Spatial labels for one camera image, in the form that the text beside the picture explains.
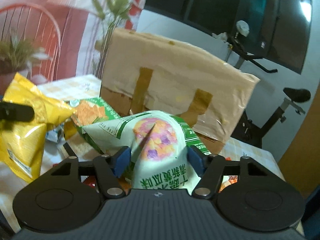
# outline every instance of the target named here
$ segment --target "ridged gray surface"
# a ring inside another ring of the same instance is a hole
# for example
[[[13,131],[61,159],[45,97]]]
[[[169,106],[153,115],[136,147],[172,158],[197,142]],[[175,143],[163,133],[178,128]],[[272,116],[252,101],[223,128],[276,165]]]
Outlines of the ridged gray surface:
[[[249,232],[225,221],[209,201],[181,190],[132,190],[108,200],[88,224],[59,234],[23,229],[13,240],[301,240],[294,229],[272,234]]]

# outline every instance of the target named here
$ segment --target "plaid tablecloth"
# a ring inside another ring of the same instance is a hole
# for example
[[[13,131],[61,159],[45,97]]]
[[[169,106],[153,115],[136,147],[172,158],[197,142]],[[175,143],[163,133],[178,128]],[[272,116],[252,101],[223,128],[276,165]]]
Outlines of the plaid tablecloth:
[[[71,100],[98,97],[100,85],[101,81],[95,76],[86,75],[50,82],[40,85],[38,88],[49,97],[60,100]],[[52,168],[53,164],[59,163],[65,158],[65,156],[58,151],[59,147],[60,146],[55,143],[46,142],[41,174]],[[250,156],[274,174],[284,179],[276,161],[268,151],[258,149],[236,139],[230,138],[220,152],[220,155],[225,158],[229,157],[234,161],[239,161],[241,156]],[[15,174],[3,163],[0,163],[0,177],[0,209],[12,229],[17,232],[20,230],[20,227],[15,215],[13,214],[12,201],[14,196],[27,184],[22,179],[15,176]]]

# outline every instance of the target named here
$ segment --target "brown tape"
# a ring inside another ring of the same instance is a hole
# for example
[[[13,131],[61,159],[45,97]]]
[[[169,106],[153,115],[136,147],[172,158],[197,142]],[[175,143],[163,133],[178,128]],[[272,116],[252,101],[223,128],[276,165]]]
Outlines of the brown tape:
[[[211,99],[212,94],[204,90],[197,89],[188,110],[180,114],[180,117],[190,127],[193,127],[198,120],[198,116],[204,114],[207,111]]]
[[[144,109],[144,98],[148,91],[153,70],[145,67],[140,68],[140,75],[136,83],[131,101],[133,114],[141,113]]]

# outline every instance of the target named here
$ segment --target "light green chip bag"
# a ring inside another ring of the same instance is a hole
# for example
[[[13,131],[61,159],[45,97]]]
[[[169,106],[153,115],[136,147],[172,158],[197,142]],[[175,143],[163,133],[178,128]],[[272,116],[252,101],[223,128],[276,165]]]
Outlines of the light green chip bag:
[[[187,162],[187,146],[195,145],[210,154],[183,119],[161,111],[146,111],[82,129],[104,153],[113,155],[121,146],[131,148],[132,163],[124,175],[132,188],[185,187],[188,174],[194,174]]]

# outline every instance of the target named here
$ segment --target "metal screw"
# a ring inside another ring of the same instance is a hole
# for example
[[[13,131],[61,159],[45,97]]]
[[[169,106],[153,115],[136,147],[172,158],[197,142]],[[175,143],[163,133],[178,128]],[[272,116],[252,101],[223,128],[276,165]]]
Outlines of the metal screw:
[[[123,192],[123,190],[118,187],[112,187],[107,190],[107,193],[111,196],[119,196],[122,194],[122,192]]]
[[[200,187],[195,190],[195,193],[199,196],[207,196],[210,194],[210,190],[206,187]]]

